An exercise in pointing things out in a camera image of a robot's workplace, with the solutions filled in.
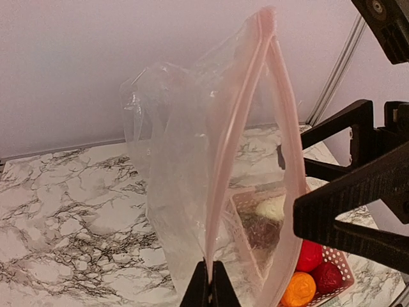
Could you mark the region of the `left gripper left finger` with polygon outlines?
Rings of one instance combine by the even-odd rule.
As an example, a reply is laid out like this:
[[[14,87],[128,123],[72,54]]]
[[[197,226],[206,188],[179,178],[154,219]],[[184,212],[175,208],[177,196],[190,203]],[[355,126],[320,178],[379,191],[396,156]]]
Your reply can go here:
[[[209,307],[211,306],[210,294],[207,266],[202,260],[194,269],[180,307]]]

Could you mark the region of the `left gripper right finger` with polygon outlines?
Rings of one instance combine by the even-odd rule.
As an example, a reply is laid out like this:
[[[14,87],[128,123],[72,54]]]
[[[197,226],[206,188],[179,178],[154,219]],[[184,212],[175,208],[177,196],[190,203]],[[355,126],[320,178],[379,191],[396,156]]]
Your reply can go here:
[[[209,306],[241,307],[224,264],[221,261],[213,263]]]

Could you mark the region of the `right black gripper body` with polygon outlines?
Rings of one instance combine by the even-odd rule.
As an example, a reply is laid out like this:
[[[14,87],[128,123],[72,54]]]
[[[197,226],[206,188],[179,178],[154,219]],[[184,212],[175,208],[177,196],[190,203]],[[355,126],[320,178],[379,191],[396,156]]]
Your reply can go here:
[[[352,74],[377,102],[377,123],[408,139],[408,1],[353,1],[368,26]]]

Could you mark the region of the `dark maroon toy food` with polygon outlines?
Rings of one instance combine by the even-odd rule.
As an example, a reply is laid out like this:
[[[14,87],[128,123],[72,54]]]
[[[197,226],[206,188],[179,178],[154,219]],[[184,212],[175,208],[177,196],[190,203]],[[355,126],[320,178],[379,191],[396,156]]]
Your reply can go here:
[[[272,254],[280,239],[283,222],[255,213],[239,214],[251,251]]]

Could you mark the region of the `pink plastic basket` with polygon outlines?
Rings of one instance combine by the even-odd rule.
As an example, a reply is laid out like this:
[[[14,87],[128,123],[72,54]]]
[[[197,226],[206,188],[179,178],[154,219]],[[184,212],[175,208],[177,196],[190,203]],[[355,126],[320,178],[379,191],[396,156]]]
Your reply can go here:
[[[295,267],[279,260],[282,251],[278,244],[289,244],[282,226],[286,190],[246,189],[234,193],[228,202],[229,223],[239,259],[243,263],[245,279],[251,295],[261,293],[263,287],[272,290],[267,277],[273,264],[281,264],[281,281],[289,280],[278,306],[292,306],[298,299],[301,306],[323,306],[342,294],[355,282],[344,254],[336,249],[304,240]]]

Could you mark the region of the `clear zip top bag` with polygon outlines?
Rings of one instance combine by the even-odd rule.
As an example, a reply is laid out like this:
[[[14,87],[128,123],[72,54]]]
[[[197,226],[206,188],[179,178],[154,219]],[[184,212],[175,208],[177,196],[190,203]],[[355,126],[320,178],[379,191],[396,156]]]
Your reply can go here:
[[[191,67],[154,63],[121,85],[128,154],[147,184],[146,215],[180,295],[198,262],[221,261],[242,306],[277,306],[289,280],[273,264],[251,295],[227,205],[246,189],[286,190],[278,259],[295,267],[293,203],[308,190],[293,88],[273,6]]]

